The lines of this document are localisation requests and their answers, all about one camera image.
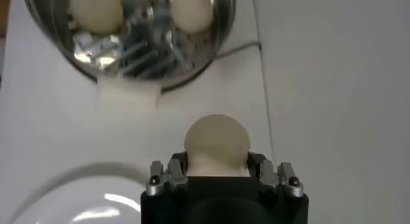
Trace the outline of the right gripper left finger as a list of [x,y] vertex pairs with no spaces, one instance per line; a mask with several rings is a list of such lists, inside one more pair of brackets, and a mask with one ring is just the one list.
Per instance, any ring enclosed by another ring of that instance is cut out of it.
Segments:
[[153,161],[150,166],[149,180],[145,186],[148,196],[162,195],[166,189],[171,192],[186,191],[188,187],[188,156],[186,152],[173,154],[167,169],[160,161]]

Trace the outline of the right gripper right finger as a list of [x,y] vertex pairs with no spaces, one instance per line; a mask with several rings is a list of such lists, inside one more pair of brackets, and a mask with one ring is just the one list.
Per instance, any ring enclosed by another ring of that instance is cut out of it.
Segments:
[[296,176],[291,163],[283,162],[274,167],[263,154],[248,153],[247,168],[251,177],[256,177],[264,187],[274,193],[292,198],[304,195],[304,185]]

